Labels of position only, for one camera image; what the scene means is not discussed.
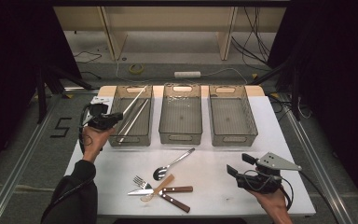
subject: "wooden handle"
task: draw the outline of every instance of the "wooden handle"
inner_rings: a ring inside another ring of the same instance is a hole
[[[186,187],[172,187],[172,188],[163,188],[163,192],[191,192],[193,191],[192,186],[186,186]]]
[[[175,199],[173,199],[172,197],[166,195],[165,193],[162,193],[161,198],[165,199],[167,202],[174,204],[176,207],[182,209],[185,212],[189,212],[190,211],[190,207],[185,205],[184,203],[181,203],[179,201],[176,201]]]
[[[167,176],[167,178],[165,178],[164,181],[162,181],[162,183],[160,185],[158,185],[158,187],[156,189],[153,190],[154,194],[158,194],[160,190],[162,190],[165,186],[167,186],[169,183],[171,183],[171,181],[173,181],[174,176],[173,175],[169,175]]]

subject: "floor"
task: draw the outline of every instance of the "floor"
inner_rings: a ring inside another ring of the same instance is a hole
[[[112,61],[106,47],[103,33],[66,32],[72,52],[83,78],[92,85],[102,86],[115,83],[139,83],[147,80],[151,83],[163,83],[173,77],[174,71],[201,71],[213,75],[203,79],[205,82],[249,83],[256,76],[262,76],[268,70],[260,61],[242,58],[234,45],[231,45],[228,60],[222,61],[213,33],[129,33],[125,47],[117,62]],[[249,34],[236,33],[235,39],[243,45]],[[262,34],[265,46],[270,49],[274,34]],[[253,36],[246,48],[259,58],[258,41]],[[143,64],[145,72],[138,77],[128,74],[132,64]],[[274,92],[276,78],[261,84],[265,93]],[[27,113],[18,128],[13,132],[7,150],[0,155],[0,223],[36,223],[48,204],[51,192],[61,178],[76,143],[76,128],[69,132],[56,129],[56,120],[63,127],[76,127],[78,111],[97,92],[70,91],[79,89],[70,81],[62,84],[68,92],[65,97],[48,95],[46,122],[37,120],[37,98],[29,105]],[[287,94],[277,95],[287,101]],[[346,174],[339,159],[324,137],[317,119],[308,108],[303,108],[302,119],[297,122],[282,104],[271,100],[276,111],[285,140],[297,164],[301,164],[312,182],[322,189],[331,203],[338,203],[334,212],[341,223],[358,223],[358,190]],[[64,135],[53,138],[52,135]],[[303,179],[315,206],[312,217],[293,217],[295,223],[334,223],[332,212],[326,206],[318,191]],[[110,217],[99,217],[98,223],[113,223]],[[183,222],[183,220],[161,219],[119,219],[116,223],[162,223]],[[270,223],[265,217],[188,219],[186,223]]]

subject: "black fabric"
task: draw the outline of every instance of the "black fabric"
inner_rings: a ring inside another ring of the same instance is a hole
[[[98,192],[92,181],[96,170],[89,161],[78,161],[71,175],[62,178],[42,220],[49,223],[96,223]]]

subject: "power strip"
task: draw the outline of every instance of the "power strip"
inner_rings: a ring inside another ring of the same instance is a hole
[[[176,78],[201,77],[201,72],[175,72]]]

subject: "knife handle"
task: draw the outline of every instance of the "knife handle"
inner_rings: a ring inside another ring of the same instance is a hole
[[[175,199],[173,199],[172,197],[166,195],[165,193],[162,193],[161,198],[165,199],[167,202],[174,204],[176,207],[184,210],[185,212],[189,212],[190,211],[190,207],[185,205],[184,203],[181,203],[179,201],[176,201]]]
[[[176,187],[176,188],[164,188],[162,189],[163,192],[191,192],[193,191],[192,186],[186,187]]]

